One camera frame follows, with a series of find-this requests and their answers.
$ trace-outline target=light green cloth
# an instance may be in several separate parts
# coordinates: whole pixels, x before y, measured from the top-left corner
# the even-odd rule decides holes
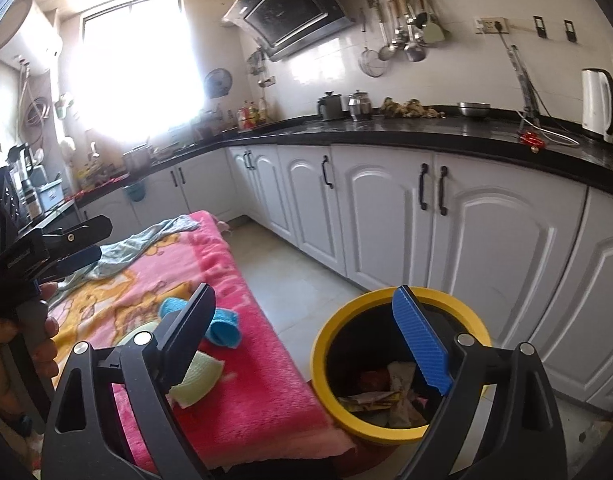
[[[144,323],[126,334],[118,346],[128,343],[139,332],[153,332],[159,324],[159,321]],[[204,352],[195,352],[184,379],[171,388],[169,396],[182,408],[192,406],[216,385],[222,375],[222,369],[224,361],[218,361]]]
[[[141,256],[155,242],[162,238],[182,231],[193,231],[200,227],[199,222],[189,215],[180,215],[171,220],[163,220],[152,225],[141,233],[132,235],[126,240],[120,240],[114,244],[102,245],[102,257],[99,261],[76,270],[58,283],[58,291],[48,302],[48,310],[51,311],[58,303],[64,300],[74,288],[86,282],[101,280],[114,276],[126,269],[130,264]]]

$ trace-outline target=power cord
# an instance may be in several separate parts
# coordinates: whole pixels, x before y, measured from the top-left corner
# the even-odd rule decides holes
[[[504,39],[504,35],[502,34],[502,24],[498,21],[496,21],[494,23],[495,26],[495,30],[497,30],[497,34],[499,35],[499,38],[502,40],[502,43],[504,44],[504,48],[507,50],[507,52],[509,51],[509,45],[507,44],[506,40]],[[546,114],[548,115],[548,117],[555,123],[557,124],[562,130],[564,130],[566,133],[568,133],[569,135],[574,135],[571,131],[568,130],[568,128],[566,126],[564,126],[563,124],[560,123],[560,121],[558,121],[555,117],[553,117],[550,113],[550,111],[548,110],[548,108],[546,107],[546,104],[544,104],[544,100],[542,99],[542,96],[539,94],[539,92],[537,91],[537,88],[535,88],[535,85],[533,84],[533,81],[531,81],[531,78],[529,77],[528,73],[526,73],[526,81],[528,82],[528,85],[530,86],[530,89],[533,93],[535,93],[536,97],[538,98],[538,101],[540,102],[540,104],[542,105],[542,108],[544,108],[544,111],[546,112]],[[520,112],[517,112],[520,117],[523,117],[522,114]],[[571,139],[570,137],[564,136],[562,134],[559,134],[557,132],[552,132],[551,130],[545,130],[544,128],[541,128],[539,126],[535,126],[533,123],[529,122],[528,120],[526,120],[525,118],[525,122],[527,122],[528,124],[530,124],[532,127],[534,127],[535,129],[540,130],[541,132],[543,132],[545,134],[545,137],[547,137],[549,140],[551,140],[552,142],[555,142],[557,144],[563,144],[564,146],[571,146],[571,147],[575,147],[577,148],[579,146],[579,142],[577,142],[577,140],[575,139]],[[568,142],[560,142],[559,140],[554,140],[552,138],[550,138],[547,134],[552,134],[554,136],[557,137],[561,137],[562,139],[565,139]]]

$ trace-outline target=black range hood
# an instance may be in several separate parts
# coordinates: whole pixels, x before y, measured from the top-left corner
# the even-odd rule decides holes
[[[272,61],[353,23],[337,0],[237,0],[223,20],[252,36]]]

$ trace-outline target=window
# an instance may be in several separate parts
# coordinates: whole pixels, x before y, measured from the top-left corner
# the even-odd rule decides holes
[[[180,0],[137,0],[84,20],[82,108],[133,147],[194,118],[204,95]]]

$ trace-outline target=tiled floor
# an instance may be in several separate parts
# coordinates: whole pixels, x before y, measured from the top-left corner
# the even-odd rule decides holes
[[[309,380],[309,357],[318,331],[337,309],[363,291],[254,222],[238,227],[226,240],[264,314],[304,378]],[[490,388],[480,401],[453,470],[460,470],[473,461],[493,396],[494,388]],[[581,446],[579,434],[598,417],[560,399],[558,407],[567,453],[571,456]],[[401,446],[381,465],[352,479],[394,478],[415,449],[414,444]]]

